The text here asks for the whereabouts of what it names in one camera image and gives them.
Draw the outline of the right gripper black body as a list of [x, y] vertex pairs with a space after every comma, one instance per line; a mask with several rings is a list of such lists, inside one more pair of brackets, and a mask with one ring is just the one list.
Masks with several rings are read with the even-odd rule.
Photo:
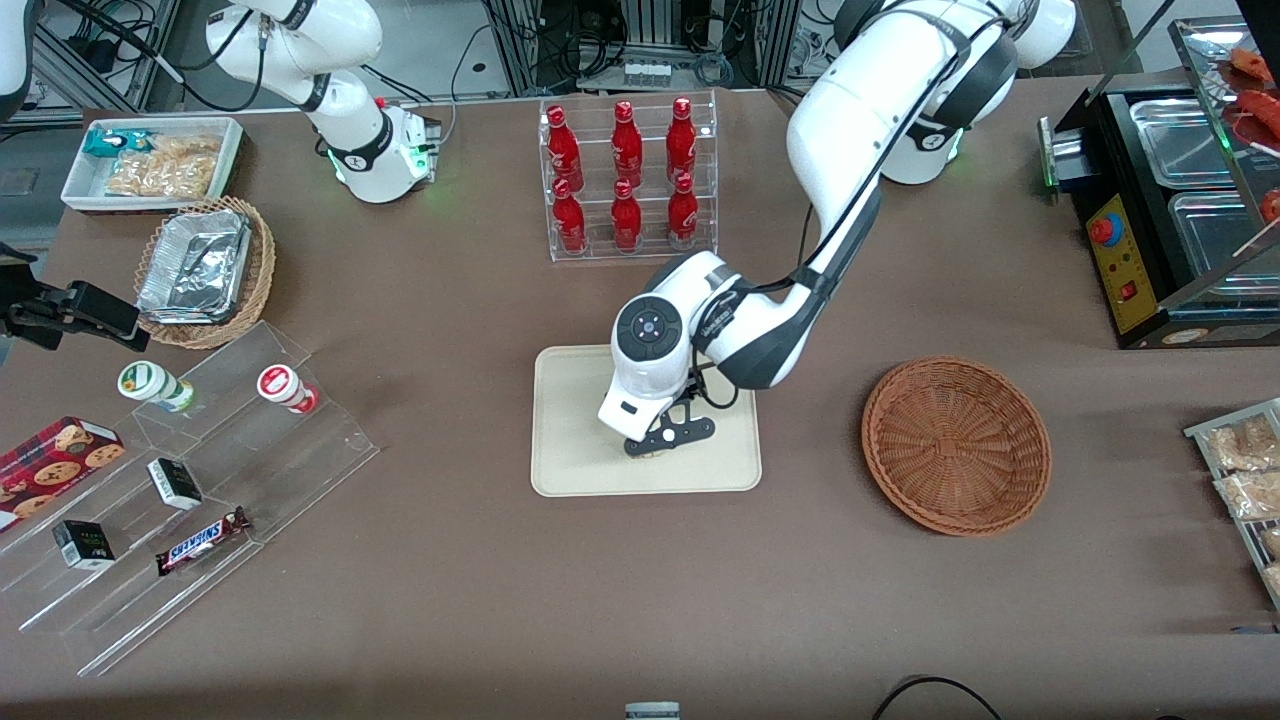
[[3, 336], [45, 350], [58, 350], [68, 323], [73, 288], [58, 288], [35, 278], [36, 256], [1, 251]]

